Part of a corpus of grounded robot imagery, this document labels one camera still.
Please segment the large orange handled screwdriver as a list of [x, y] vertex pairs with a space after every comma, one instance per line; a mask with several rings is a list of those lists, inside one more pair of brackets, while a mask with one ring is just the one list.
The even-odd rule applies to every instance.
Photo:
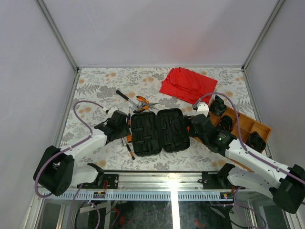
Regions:
[[131, 128], [131, 111], [132, 111], [132, 108], [129, 107], [129, 110], [128, 110], [128, 117], [127, 117], [127, 124], [128, 124], [129, 134], [128, 134], [127, 137], [126, 137], [128, 143], [131, 143], [131, 142], [132, 142], [132, 135], [131, 135], [131, 132], [130, 132], [130, 128]]

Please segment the small orange black screwdriver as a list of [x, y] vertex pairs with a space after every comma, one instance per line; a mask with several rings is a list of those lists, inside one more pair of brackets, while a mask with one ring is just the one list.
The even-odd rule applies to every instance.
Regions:
[[135, 157], [134, 157], [134, 155], [133, 155], [133, 152], [132, 152], [130, 146], [129, 146], [128, 144], [126, 144], [126, 147], [127, 147], [128, 151], [129, 151], [131, 157], [132, 157], [132, 160], [135, 160]]

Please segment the black plastic tool case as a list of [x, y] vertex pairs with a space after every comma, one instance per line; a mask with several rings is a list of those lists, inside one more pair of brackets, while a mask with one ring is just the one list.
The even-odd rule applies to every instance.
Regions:
[[181, 109], [170, 108], [131, 116], [132, 146], [137, 156], [173, 153], [190, 147], [187, 122]]

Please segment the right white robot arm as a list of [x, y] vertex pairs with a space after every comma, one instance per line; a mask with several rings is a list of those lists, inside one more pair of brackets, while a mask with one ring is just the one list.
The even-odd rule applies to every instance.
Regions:
[[305, 198], [305, 170], [299, 165], [281, 164], [255, 150], [247, 150], [233, 134], [213, 126], [204, 114], [191, 118], [194, 130], [202, 143], [213, 153], [235, 160], [250, 169], [243, 171], [225, 166], [217, 176], [218, 185], [230, 185], [251, 189], [273, 200], [282, 210], [295, 214]]

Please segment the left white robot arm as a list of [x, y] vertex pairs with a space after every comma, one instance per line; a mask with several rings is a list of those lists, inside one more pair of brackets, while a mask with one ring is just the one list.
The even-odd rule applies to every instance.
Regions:
[[79, 142], [65, 149], [48, 147], [33, 175], [36, 195], [43, 197], [38, 186], [55, 196], [60, 196], [70, 187], [103, 188], [106, 179], [101, 167], [94, 163], [84, 166], [77, 166], [76, 163], [96, 149], [129, 135], [127, 117], [124, 112], [116, 110], [111, 118], [96, 125], [91, 134]]

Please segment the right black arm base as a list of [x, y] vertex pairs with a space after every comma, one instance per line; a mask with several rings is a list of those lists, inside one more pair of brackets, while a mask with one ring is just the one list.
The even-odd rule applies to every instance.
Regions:
[[218, 172], [202, 172], [203, 188], [212, 189], [232, 189], [233, 185], [228, 180], [229, 172], [235, 165], [226, 163]]

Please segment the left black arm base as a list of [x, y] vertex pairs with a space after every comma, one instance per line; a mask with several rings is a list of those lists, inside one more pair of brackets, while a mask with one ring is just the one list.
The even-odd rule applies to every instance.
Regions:
[[88, 189], [117, 189], [119, 184], [118, 174], [105, 174], [104, 170], [94, 163], [88, 163], [87, 165], [94, 168], [98, 174], [93, 182], [85, 183], [84, 187]]

